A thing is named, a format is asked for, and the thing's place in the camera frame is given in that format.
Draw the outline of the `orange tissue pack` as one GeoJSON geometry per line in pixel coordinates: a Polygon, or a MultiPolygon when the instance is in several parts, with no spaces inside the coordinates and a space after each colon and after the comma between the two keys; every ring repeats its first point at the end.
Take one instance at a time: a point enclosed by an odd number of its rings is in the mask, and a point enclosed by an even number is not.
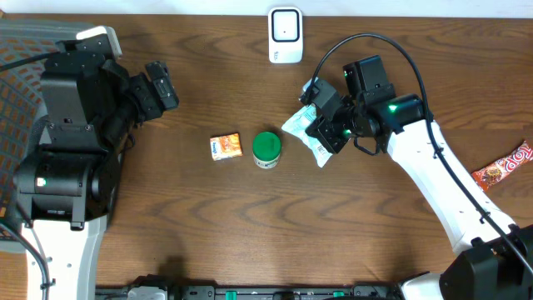
{"type": "Polygon", "coordinates": [[[240,135],[238,133],[211,137],[209,146],[213,161],[236,158],[243,155],[240,135]]]}

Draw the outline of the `green lid white jar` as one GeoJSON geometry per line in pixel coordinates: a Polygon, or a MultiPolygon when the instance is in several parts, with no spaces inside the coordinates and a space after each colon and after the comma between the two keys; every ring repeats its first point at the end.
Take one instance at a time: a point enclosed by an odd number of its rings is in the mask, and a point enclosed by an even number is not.
{"type": "Polygon", "coordinates": [[[273,132],[260,132],[253,140],[252,154],[258,167],[274,168],[281,156],[281,139],[273,132]]]}

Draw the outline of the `orange red snack bag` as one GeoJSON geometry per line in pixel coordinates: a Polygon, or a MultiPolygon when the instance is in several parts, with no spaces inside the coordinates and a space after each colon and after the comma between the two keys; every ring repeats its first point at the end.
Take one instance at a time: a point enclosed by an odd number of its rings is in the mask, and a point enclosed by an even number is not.
{"type": "Polygon", "coordinates": [[[474,171],[471,176],[477,185],[486,192],[489,188],[496,185],[519,166],[532,160],[532,147],[527,141],[524,141],[518,148],[505,157],[502,157],[486,167],[474,171]]]}

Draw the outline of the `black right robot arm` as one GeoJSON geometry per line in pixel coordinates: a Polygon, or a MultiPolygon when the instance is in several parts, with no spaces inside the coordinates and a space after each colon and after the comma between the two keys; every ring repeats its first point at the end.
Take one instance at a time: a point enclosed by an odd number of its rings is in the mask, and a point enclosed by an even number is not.
{"type": "Polygon", "coordinates": [[[477,186],[448,147],[422,99],[397,96],[379,56],[343,68],[348,95],[322,79],[310,81],[301,102],[317,118],[306,129],[332,154],[349,140],[373,138],[419,188],[449,238],[454,262],[397,285],[402,299],[530,299],[532,275],[514,254],[532,259],[532,228],[518,227],[477,186]]]}

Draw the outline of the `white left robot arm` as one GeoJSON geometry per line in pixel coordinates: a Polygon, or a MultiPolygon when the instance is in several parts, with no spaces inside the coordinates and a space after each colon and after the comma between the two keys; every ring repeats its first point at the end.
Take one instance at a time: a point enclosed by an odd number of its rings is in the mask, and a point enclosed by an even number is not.
{"type": "Polygon", "coordinates": [[[108,50],[43,59],[47,114],[14,175],[23,225],[12,235],[26,251],[28,298],[92,299],[132,130],[179,100],[164,62],[130,75],[108,50]]]}

